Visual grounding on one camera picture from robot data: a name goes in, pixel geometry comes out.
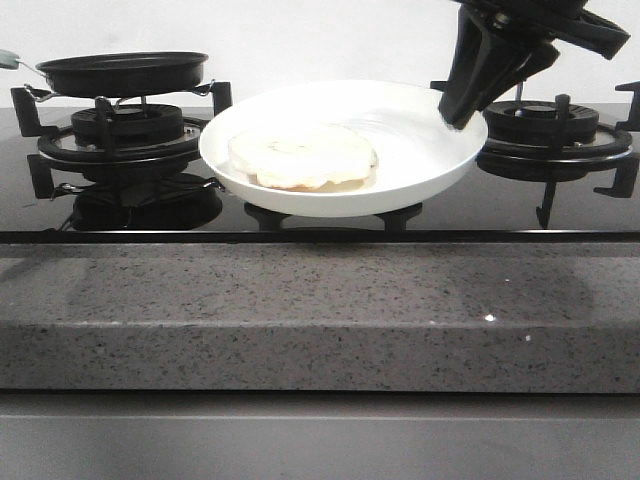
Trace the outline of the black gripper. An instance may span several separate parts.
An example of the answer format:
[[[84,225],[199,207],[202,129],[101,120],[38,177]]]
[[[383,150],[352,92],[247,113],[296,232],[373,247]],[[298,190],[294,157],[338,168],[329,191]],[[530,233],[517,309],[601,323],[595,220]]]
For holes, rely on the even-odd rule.
[[[446,123],[463,129],[512,87],[550,68],[559,51],[522,30],[560,39],[611,60],[630,34],[585,9],[586,1],[461,1],[453,62],[438,106]]]

